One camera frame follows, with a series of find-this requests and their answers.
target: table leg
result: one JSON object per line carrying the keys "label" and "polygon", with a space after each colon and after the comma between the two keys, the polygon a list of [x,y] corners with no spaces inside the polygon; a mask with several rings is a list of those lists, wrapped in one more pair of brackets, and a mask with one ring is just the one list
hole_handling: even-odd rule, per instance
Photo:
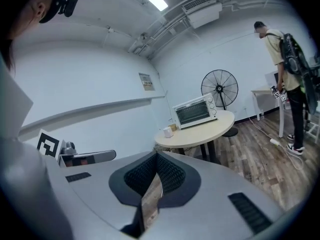
{"label": "table leg", "polygon": [[281,101],[281,98],[278,98],[279,110],[280,110],[280,125],[279,125],[279,138],[284,136],[284,127],[285,127],[285,112],[284,104]]}
{"label": "table leg", "polygon": [[209,158],[210,158],[210,162],[211,163],[215,163],[218,165],[221,165],[220,161],[218,160],[218,158],[216,157],[216,149],[215,149],[215,142],[209,141],[207,143],[208,146],[208,150],[209,150]]}
{"label": "table leg", "polygon": [[260,109],[259,109],[259,105],[258,105],[257,96],[255,93],[252,93],[252,97],[253,97],[253,107],[256,112],[256,119],[258,121],[260,121]]}
{"label": "table leg", "polygon": [[202,159],[204,161],[207,161],[208,159],[207,159],[207,152],[206,152],[205,144],[201,144],[200,149],[201,149]]}
{"label": "table leg", "polygon": [[183,148],[178,148],[178,150],[180,155],[184,155],[184,156],[186,155]]}

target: white sneaker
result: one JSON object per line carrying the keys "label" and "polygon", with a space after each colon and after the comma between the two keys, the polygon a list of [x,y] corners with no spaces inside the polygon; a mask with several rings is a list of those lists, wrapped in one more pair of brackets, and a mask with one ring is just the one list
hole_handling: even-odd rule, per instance
{"label": "white sneaker", "polygon": [[298,156],[303,155],[304,150],[306,149],[304,146],[297,149],[294,147],[294,145],[292,143],[289,143],[286,147],[289,149],[290,152],[292,152]]}
{"label": "white sneaker", "polygon": [[288,138],[290,141],[294,141],[294,140],[295,140],[295,135],[294,135],[294,134],[288,134],[287,138]]}

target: white toaster oven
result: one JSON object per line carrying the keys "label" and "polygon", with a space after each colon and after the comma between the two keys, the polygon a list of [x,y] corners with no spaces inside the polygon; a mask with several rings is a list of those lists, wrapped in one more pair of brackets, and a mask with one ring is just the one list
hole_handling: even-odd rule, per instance
{"label": "white toaster oven", "polygon": [[175,124],[186,128],[217,119],[217,108],[211,93],[187,101],[172,108]]}

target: vent grille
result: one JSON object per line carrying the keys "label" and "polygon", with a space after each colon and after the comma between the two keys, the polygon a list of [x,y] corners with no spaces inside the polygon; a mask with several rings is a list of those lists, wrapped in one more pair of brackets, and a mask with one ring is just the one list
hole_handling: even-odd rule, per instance
{"label": "vent grille", "polygon": [[228,197],[254,234],[258,234],[272,224],[245,194],[234,193]]}
{"label": "vent grille", "polygon": [[66,180],[70,183],[70,182],[75,182],[75,181],[79,181],[85,178],[90,177],[91,174],[88,172],[82,172],[82,173],[78,173],[78,174],[74,174],[74,175],[70,175],[70,176],[66,176]]}
{"label": "vent grille", "polygon": [[185,4],[185,5],[183,5],[182,7],[186,11],[189,11],[190,9],[192,9],[194,7],[197,7],[199,5],[205,4],[205,3],[210,2],[210,1],[215,1],[215,0],[193,0],[192,2],[189,2],[189,3]]}

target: black pants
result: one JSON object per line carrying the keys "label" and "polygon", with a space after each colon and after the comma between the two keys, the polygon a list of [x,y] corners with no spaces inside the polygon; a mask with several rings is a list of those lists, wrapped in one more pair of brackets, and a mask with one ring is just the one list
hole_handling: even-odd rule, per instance
{"label": "black pants", "polygon": [[300,87],[288,91],[287,94],[290,101],[294,125],[294,148],[300,149],[304,146],[304,104],[307,110],[307,98]]}

